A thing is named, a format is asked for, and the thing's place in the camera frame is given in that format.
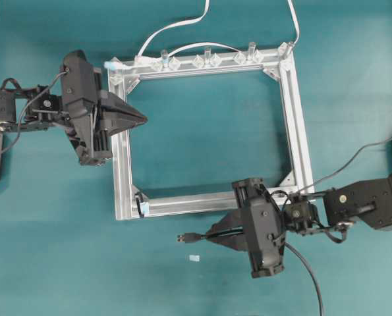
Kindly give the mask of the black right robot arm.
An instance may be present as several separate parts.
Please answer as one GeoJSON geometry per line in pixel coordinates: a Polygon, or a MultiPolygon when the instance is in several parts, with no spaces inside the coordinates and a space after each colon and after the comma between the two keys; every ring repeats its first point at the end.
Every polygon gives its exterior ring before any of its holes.
{"type": "Polygon", "coordinates": [[[347,230],[361,220],[375,230],[392,230],[392,174],[358,181],[316,194],[291,194],[280,208],[262,178],[232,184],[237,208],[203,235],[204,239],[248,253],[252,277],[270,277],[283,271],[287,232],[301,235],[347,230]]]}

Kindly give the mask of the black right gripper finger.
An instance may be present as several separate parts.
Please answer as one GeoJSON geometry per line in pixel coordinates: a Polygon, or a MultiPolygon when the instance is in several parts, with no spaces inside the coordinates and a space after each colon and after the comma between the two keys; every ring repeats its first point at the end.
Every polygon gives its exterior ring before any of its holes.
{"type": "Polygon", "coordinates": [[[245,235],[217,236],[209,238],[208,241],[235,251],[248,251],[245,235]]]}
{"type": "Polygon", "coordinates": [[[213,224],[206,234],[216,234],[242,226],[241,210],[228,212],[219,222],[213,224]]]}

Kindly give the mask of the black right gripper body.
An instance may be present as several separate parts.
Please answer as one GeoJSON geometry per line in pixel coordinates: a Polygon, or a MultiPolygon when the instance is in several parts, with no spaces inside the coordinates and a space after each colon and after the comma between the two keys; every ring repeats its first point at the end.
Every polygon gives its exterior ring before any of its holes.
{"type": "Polygon", "coordinates": [[[232,183],[242,220],[252,278],[272,277],[284,270],[286,230],[280,208],[261,178],[232,183]]]}

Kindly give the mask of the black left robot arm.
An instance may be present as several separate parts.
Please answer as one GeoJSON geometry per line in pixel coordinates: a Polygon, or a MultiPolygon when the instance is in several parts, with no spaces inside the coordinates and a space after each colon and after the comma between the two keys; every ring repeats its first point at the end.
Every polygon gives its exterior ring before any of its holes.
{"type": "Polygon", "coordinates": [[[147,123],[134,107],[101,85],[101,70],[87,61],[82,50],[67,54],[55,81],[61,94],[50,92],[52,86],[22,88],[14,78],[0,86],[0,168],[2,155],[11,146],[3,145],[3,135],[60,127],[86,166],[98,166],[111,159],[110,137],[147,123]]]}

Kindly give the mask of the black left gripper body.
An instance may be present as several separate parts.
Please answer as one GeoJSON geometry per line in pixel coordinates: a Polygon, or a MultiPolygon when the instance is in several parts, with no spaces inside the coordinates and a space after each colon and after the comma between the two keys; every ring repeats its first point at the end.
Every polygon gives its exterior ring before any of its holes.
{"type": "Polygon", "coordinates": [[[101,118],[101,69],[90,64],[82,50],[67,54],[60,67],[65,134],[81,165],[100,166],[112,158],[107,133],[98,129],[101,118]]]}

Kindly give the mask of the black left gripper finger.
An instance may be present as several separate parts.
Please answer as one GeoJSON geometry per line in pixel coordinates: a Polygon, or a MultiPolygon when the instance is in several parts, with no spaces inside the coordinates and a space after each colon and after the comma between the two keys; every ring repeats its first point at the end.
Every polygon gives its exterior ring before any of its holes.
{"type": "Polygon", "coordinates": [[[142,119],[143,114],[122,100],[118,95],[106,90],[98,91],[98,99],[103,112],[119,113],[142,119]]]}
{"type": "Polygon", "coordinates": [[[148,118],[127,115],[123,113],[104,113],[98,123],[99,131],[106,131],[108,136],[112,136],[146,124],[148,118]]]}

